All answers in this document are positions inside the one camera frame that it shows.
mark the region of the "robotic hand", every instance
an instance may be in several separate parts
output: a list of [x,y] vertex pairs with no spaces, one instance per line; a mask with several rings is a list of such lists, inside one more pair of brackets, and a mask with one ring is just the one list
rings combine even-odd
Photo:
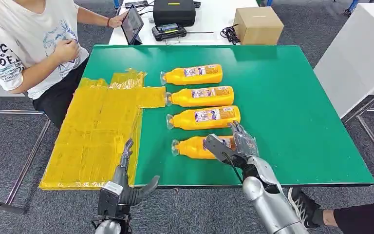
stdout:
[[[243,192],[253,204],[269,234],[308,234],[287,200],[270,164],[259,157],[256,140],[237,122],[229,124],[235,149],[225,146],[215,135],[205,140],[205,147],[223,163],[231,165],[243,184]],[[243,179],[236,171],[243,171]]]
[[124,146],[120,163],[116,167],[112,181],[101,189],[98,201],[98,216],[93,225],[95,234],[130,234],[130,206],[137,205],[158,186],[159,176],[154,176],[149,184],[141,189],[128,185],[128,161],[132,154],[132,139]]

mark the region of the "gray carpet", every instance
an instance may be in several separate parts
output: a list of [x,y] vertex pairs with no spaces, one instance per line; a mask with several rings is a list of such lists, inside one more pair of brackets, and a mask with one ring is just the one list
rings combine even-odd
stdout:
[[[113,16],[111,0],[76,0],[76,3]],[[314,66],[346,21],[347,0],[274,0],[273,8],[285,28],[281,44],[298,44]],[[80,43],[91,49],[108,43],[111,30],[79,26]],[[0,100],[0,109],[32,109],[24,98]],[[365,116],[374,130],[374,116]],[[24,160],[44,124],[42,117],[0,117],[0,201],[5,201]],[[347,129],[374,176],[374,146],[359,123]],[[31,170],[15,199],[28,213],[0,212],[2,234],[90,234],[96,214],[97,191],[42,191],[37,185],[51,154],[58,131],[51,126]],[[306,188],[324,208],[334,209],[374,202],[370,187]],[[264,227],[239,189],[158,190],[131,209],[132,227],[138,234],[262,234]],[[319,228],[312,234],[338,234],[336,228]]]

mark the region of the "white t-shirt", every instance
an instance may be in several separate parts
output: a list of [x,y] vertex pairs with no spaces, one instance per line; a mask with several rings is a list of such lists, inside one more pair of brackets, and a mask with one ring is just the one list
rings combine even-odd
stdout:
[[[46,0],[45,10],[36,14],[14,0],[0,0],[0,84],[4,90],[18,88],[22,71],[43,61],[60,40],[75,39],[78,6],[73,0]],[[60,82],[88,57],[80,46],[79,57],[61,64],[41,83],[28,90],[32,99]]]

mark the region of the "yellow bottle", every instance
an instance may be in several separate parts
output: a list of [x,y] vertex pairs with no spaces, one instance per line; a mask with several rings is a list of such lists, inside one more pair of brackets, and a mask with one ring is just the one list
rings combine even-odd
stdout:
[[162,85],[166,83],[175,85],[219,83],[222,81],[223,71],[222,66],[218,64],[176,68],[171,72],[161,72],[160,78]]
[[[235,148],[233,136],[219,136],[223,144],[230,149]],[[216,159],[216,157],[204,146],[206,137],[193,136],[190,139],[177,141],[173,140],[171,143],[171,151],[174,156],[186,155],[194,159]]]
[[166,105],[190,106],[227,106],[233,104],[234,93],[231,86],[203,89],[182,89],[177,93],[166,93]]
[[240,118],[237,106],[186,110],[175,116],[167,115],[167,128],[176,127],[184,130],[226,128],[233,120],[240,122]]

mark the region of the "black sneaker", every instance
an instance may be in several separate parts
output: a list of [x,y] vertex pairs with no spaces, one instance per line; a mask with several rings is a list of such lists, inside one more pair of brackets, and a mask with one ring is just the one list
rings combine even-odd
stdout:
[[289,199],[290,204],[306,228],[319,227],[319,225],[313,223],[312,218],[320,205],[304,194],[300,188],[290,188],[287,199]]

